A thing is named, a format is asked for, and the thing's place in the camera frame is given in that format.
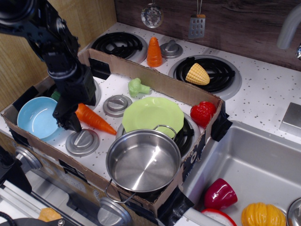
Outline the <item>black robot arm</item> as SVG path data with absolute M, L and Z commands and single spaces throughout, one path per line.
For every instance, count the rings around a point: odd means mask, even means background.
M 77 37 L 47 0 L 2 0 L 0 32 L 23 37 L 48 69 L 60 93 L 53 112 L 58 126 L 81 131 L 79 104 L 95 105 L 96 86 L 90 67 L 78 59 Z

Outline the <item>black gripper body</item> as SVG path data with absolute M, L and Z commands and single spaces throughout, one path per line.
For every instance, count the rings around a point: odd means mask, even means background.
M 60 93 L 53 116 L 63 118 L 68 115 L 68 110 L 77 104 L 96 104 L 96 85 L 90 67 L 76 65 L 67 74 L 52 75 Z

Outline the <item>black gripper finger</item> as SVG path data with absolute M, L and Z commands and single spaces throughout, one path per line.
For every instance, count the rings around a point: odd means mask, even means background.
M 56 117 L 56 120 L 59 127 L 62 127 L 64 129 L 67 128 L 67 120 L 64 117 Z
M 67 119 L 65 122 L 65 129 L 73 130 L 75 132 L 80 132 L 82 130 L 80 121 L 79 121 L 76 113 L 67 115 Z

